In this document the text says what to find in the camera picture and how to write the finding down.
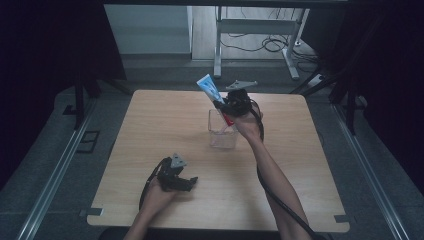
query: person's right arm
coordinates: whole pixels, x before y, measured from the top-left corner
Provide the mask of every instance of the person's right arm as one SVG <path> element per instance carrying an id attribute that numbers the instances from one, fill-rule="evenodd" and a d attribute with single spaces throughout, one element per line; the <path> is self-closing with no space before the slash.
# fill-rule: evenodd
<path id="1" fill-rule="evenodd" d="M 235 118 L 233 121 L 240 134 L 242 134 L 250 144 L 253 154 L 255 155 L 257 167 L 265 183 L 279 199 L 299 215 L 303 221 L 308 223 L 296 191 L 262 142 L 256 119 L 249 113 L 245 116 Z M 311 239 L 302 226 L 270 198 L 268 194 L 267 199 L 274 214 L 281 239 Z"/>

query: toothpaste tube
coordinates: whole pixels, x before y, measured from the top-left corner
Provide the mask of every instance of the toothpaste tube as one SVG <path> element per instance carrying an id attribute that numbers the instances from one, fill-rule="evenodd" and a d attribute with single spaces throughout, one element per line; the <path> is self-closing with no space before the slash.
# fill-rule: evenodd
<path id="1" fill-rule="evenodd" d="M 225 104 L 224 99 L 222 99 L 221 95 L 219 94 L 218 89 L 216 88 L 215 84 L 212 81 L 212 78 L 209 74 L 204 76 L 202 79 L 197 81 L 197 85 L 206 93 L 206 95 L 209 97 L 211 102 L 214 100 L 221 102 Z M 225 122 L 228 126 L 232 126 L 234 123 L 228 118 L 227 115 L 223 114 L 219 109 L 219 113 L 224 118 Z"/>

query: wooden floor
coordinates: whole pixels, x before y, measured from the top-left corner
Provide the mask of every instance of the wooden floor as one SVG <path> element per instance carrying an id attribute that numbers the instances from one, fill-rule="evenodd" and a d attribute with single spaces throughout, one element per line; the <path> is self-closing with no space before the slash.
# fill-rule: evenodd
<path id="1" fill-rule="evenodd" d="M 299 10 L 290 8 L 223 7 L 222 18 L 295 20 L 299 12 Z M 216 16 L 217 9 L 215 7 L 193 7 L 193 60 L 210 60 L 214 58 L 214 49 L 216 45 Z M 262 42 L 268 37 L 285 41 L 282 36 L 275 35 L 239 35 L 240 34 L 222 34 L 221 41 L 225 45 L 247 50 L 261 48 Z M 259 51 L 246 51 L 225 47 L 223 44 L 221 44 L 222 59 L 283 59 L 281 51 L 270 52 L 266 49 L 261 49 Z M 283 47 L 283 44 L 280 42 L 271 42 L 267 44 L 267 48 L 270 50 L 278 50 L 280 47 Z"/>

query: wall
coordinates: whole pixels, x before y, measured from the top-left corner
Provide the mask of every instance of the wall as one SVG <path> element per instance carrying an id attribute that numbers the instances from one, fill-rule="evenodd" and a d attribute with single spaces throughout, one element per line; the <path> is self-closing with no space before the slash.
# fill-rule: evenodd
<path id="1" fill-rule="evenodd" d="M 191 6 L 104 6 L 120 54 L 191 53 Z"/>

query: person's left hand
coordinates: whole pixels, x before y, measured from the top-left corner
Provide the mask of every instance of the person's left hand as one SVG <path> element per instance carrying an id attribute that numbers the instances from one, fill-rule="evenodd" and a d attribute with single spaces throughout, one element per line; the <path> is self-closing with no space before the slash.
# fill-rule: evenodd
<path id="1" fill-rule="evenodd" d="M 154 216 L 168 206 L 177 193 L 176 190 L 163 191 L 159 180 L 154 177 L 140 211 Z"/>

